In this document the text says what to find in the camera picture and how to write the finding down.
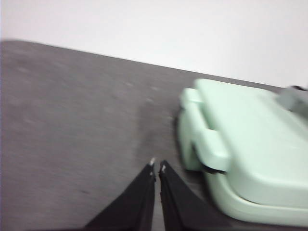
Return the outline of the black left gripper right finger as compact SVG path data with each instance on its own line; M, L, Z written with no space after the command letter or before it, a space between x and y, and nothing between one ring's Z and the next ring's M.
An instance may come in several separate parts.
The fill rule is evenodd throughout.
M160 163L161 204L166 231L226 231L231 225L209 211L168 161Z

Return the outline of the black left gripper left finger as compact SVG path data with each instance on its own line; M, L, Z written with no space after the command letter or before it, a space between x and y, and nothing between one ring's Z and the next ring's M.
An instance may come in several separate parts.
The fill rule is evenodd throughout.
M152 229L155 182L155 159L133 179L128 187L84 229L87 231L150 231Z

